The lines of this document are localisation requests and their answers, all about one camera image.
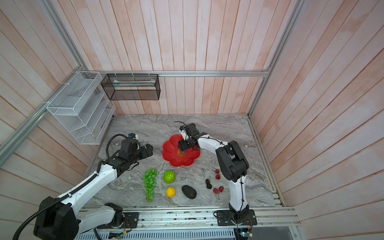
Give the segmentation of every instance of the yellow lemon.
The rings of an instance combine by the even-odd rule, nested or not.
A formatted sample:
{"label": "yellow lemon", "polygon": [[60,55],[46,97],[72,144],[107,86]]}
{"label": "yellow lemon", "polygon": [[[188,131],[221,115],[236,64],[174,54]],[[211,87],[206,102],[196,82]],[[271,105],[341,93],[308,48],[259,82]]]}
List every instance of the yellow lemon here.
{"label": "yellow lemon", "polygon": [[168,197],[173,197],[175,194],[176,194],[176,189],[174,189],[173,187],[169,187],[167,189],[167,196]]}

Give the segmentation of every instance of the red bowl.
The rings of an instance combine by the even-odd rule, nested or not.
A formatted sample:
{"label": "red bowl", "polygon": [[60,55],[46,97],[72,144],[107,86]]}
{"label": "red bowl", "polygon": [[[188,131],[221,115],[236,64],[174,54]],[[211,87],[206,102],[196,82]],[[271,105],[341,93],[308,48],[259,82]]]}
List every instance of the red bowl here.
{"label": "red bowl", "polygon": [[187,152],[180,151],[178,142],[183,140],[181,135],[173,135],[163,144],[163,158],[173,167],[191,166],[195,159],[200,157],[200,151],[188,149]]}

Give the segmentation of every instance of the gray marble surface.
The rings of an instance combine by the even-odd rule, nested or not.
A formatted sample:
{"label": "gray marble surface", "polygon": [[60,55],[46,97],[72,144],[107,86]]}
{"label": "gray marble surface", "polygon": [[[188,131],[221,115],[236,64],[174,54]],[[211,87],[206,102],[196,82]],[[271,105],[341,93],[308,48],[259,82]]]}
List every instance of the gray marble surface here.
{"label": "gray marble surface", "polygon": [[[140,165],[132,171],[123,173],[115,181],[102,188],[86,204],[87,207],[104,205],[113,202],[120,206],[228,206],[230,200],[229,182],[222,175],[220,180],[215,179],[214,169],[219,168],[217,158],[207,150],[201,150],[201,155],[190,167],[172,167],[162,158],[162,145],[172,135],[178,134],[181,126],[178,122],[187,124],[195,123],[200,132],[206,132],[212,137],[222,140],[235,140],[242,148],[249,162],[247,179],[245,182],[245,195],[249,206],[274,206],[272,193],[263,164],[254,142],[247,117],[245,115],[117,115],[112,126],[102,143],[98,159],[94,162],[91,172],[96,170],[97,162],[106,159],[105,147],[109,139],[117,134],[139,135],[139,142],[143,145],[149,143],[153,146],[153,156],[140,161]],[[115,138],[110,146],[110,154],[120,149],[122,138]],[[157,169],[157,186],[154,189],[154,198],[151,203],[145,199],[143,174],[150,168]],[[172,184],[166,184],[162,180],[164,172],[172,170],[176,174],[176,180]],[[213,188],[207,189],[205,179],[210,178],[213,188],[224,187],[217,199]],[[189,185],[197,191],[197,197],[193,200],[187,198],[181,191],[183,185]],[[166,196],[168,187],[176,189],[173,198]]]}

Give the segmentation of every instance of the bunch of grapes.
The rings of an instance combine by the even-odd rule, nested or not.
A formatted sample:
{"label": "bunch of grapes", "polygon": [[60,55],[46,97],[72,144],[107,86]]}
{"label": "bunch of grapes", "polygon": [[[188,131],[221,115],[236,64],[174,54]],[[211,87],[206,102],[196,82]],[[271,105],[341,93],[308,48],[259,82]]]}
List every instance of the bunch of grapes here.
{"label": "bunch of grapes", "polygon": [[155,177],[159,174],[156,169],[149,169],[144,174],[144,185],[147,193],[147,201],[152,202],[153,199],[153,188],[156,186]]}

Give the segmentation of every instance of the wood panel wall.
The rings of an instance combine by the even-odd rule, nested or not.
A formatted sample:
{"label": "wood panel wall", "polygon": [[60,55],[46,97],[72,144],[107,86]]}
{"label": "wood panel wall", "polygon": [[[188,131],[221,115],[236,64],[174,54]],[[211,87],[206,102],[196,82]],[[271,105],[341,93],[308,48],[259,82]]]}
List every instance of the wood panel wall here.
{"label": "wood panel wall", "polygon": [[[297,0],[52,0],[88,69],[263,70]],[[118,114],[247,113],[261,78],[161,78]]]}
{"label": "wood panel wall", "polygon": [[[0,1],[0,145],[77,66],[39,1]],[[0,169],[2,238],[82,181],[93,155],[48,115]],[[33,224],[20,239],[37,239]]]}
{"label": "wood panel wall", "polygon": [[384,239],[384,1],[309,1],[252,116],[308,239]]}

